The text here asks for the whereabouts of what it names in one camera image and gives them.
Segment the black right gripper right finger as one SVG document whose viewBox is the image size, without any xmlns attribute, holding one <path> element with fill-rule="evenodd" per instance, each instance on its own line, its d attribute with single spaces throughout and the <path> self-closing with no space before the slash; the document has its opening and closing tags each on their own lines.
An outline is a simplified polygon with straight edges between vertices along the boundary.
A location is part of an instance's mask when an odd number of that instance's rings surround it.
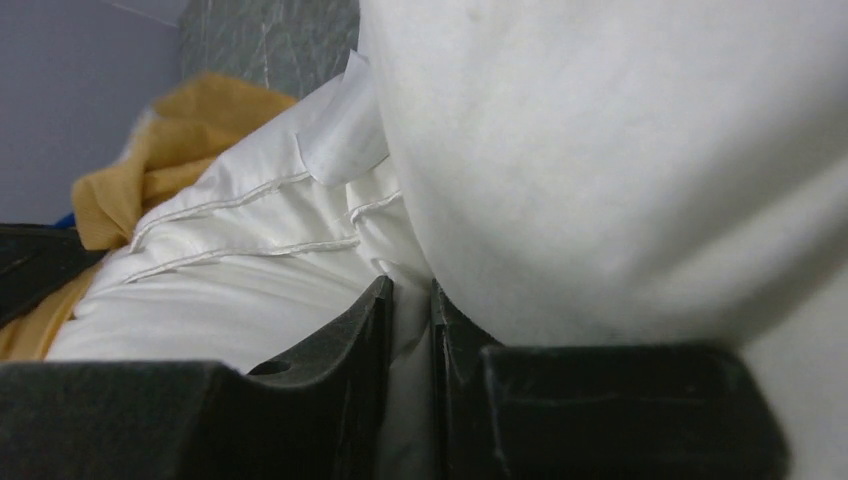
<svg viewBox="0 0 848 480">
<path fill-rule="evenodd" d="M 431 288 L 440 479 L 785 479 L 746 365 L 703 344 L 510 347 Z"/>
</svg>

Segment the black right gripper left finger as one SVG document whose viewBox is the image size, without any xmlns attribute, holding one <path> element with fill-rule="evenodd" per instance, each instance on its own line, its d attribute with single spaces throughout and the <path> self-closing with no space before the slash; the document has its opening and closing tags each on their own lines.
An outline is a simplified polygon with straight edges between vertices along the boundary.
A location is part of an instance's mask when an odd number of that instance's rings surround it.
<svg viewBox="0 0 848 480">
<path fill-rule="evenodd" d="M 371 479 L 392 281 L 241 373 L 217 361 L 1 367 L 5 479 Z"/>
</svg>

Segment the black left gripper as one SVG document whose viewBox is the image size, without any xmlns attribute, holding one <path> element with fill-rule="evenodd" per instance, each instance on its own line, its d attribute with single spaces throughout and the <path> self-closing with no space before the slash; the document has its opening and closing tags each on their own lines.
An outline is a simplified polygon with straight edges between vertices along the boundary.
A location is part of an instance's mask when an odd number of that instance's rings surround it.
<svg viewBox="0 0 848 480">
<path fill-rule="evenodd" d="M 1 326 L 97 264 L 104 250 L 88 250 L 74 229 L 1 225 Z"/>
</svg>

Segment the blue and orange pillowcase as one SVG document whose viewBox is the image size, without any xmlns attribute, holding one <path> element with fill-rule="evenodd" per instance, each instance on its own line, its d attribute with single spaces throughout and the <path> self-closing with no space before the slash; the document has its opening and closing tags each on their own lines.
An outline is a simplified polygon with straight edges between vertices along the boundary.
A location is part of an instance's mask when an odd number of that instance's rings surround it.
<svg viewBox="0 0 848 480">
<path fill-rule="evenodd" d="M 116 163 L 74 183 L 70 229 L 88 250 L 112 253 L 127 245 L 144 214 L 194 184 L 222 152 L 296 102 L 214 73 L 182 83 L 140 116 Z M 101 263 L 1 326 L 2 361 L 44 359 Z"/>
</svg>

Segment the white pillow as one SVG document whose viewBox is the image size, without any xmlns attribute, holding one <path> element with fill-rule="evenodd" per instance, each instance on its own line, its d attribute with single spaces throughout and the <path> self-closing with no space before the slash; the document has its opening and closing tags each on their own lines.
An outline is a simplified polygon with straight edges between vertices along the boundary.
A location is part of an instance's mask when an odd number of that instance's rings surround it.
<svg viewBox="0 0 848 480">
<path fill-rule="evenodd" d="M 429 290 L 502 343 L 717 340 L 847 475 L 843 1 L 364 1 L 348 70 L 112 254 L 51 361 L 249 371 L 380 275 L 379 479 L 430 479 Z"/>
</svg>

